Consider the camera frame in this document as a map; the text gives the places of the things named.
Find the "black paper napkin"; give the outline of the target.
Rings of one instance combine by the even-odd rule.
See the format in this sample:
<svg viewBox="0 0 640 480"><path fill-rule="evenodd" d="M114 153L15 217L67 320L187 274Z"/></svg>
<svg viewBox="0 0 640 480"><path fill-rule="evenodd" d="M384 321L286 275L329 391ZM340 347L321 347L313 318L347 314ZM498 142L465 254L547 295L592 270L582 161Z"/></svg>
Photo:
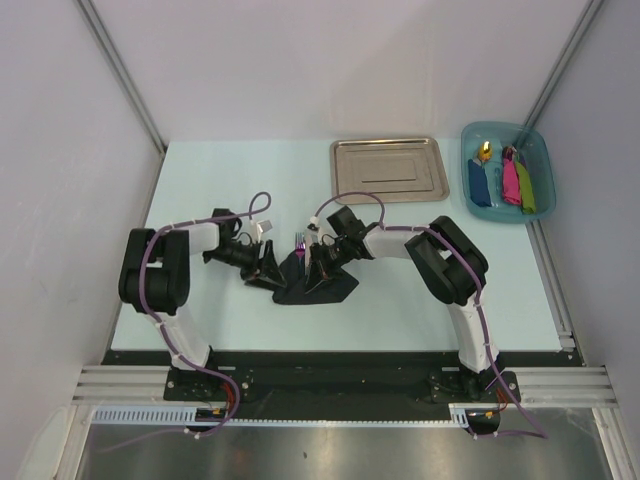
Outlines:
<svg viewBox="0 0 640 480"><path fill-rule="evenodd" d="M286 286L277 287L272 295L272 301L278 305L304 306L341 303L359 285L356 278L342 270L336 280L306 293L306 277L299 269L299 260L294 252L291 252L279 267L286 280Z"/></svg>

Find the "iridescent rainbow fork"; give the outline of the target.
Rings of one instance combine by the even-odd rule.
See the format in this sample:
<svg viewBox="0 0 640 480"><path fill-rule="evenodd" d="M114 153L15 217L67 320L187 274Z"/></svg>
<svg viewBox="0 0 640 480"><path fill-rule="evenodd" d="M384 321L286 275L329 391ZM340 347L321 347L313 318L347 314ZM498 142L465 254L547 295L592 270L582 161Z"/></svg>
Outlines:
<svg viewBox="0 0 640 480"><path fill-rule="evenodd" d="M300 266L305 265L305 238L303 232L296 232L294 236L294 253Z"/></svg>

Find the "silver table knife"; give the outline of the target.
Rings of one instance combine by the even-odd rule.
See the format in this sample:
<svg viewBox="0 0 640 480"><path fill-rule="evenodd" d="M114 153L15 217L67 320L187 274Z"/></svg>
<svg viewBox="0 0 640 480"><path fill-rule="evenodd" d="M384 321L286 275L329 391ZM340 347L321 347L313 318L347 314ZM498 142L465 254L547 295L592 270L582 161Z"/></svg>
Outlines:
<svg viewBox="0 0 640 480"><path fill-rule="evenodd" d="M311 234L309 233L303 234L303 244L304 244L304 253L305 253L305 256L304 256L305 273L308 273L310 262L311 262L311 246L313 244L313 238Z"/></svg>

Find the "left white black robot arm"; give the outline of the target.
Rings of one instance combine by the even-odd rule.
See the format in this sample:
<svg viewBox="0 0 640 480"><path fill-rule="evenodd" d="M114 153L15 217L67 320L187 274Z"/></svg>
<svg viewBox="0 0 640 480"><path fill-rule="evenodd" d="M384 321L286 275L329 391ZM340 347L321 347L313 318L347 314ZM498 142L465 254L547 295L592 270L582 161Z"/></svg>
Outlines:
<svg viewBox="0 0 640 480"><path fill-rule="evenodd" d="M197 398L214 397L220 374L208 367L211 347L200 334L186 303L191 287L191 259L200 255L239 269L249 286L274 291L286 286L274 254L273 242L261 238L269 222L250 221L249 240L239 240L242 217L229 209L212 216L171 225L161 231L130 231L118 283L120 300L143 314L159 331L171 354L171 363L190 370L186 387Z"/></svg>

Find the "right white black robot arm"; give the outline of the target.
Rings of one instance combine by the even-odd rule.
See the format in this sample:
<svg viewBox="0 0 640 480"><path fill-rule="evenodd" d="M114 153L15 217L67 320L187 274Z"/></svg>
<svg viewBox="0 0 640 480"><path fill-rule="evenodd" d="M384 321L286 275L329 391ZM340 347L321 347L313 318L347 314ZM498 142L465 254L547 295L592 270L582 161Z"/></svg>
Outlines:
<svg viewBox="0 0 640 480"><path fill-rule="evenodd" d="M440 216L428 225L365 224L345 206L328 217L335 236L307 246L306 294L335 286L355 260L396 258L413 263L431 295L446 305L464 372L463 393L484 401L497 389L499 349L483 308L488 261L458 225Z"/></svg>

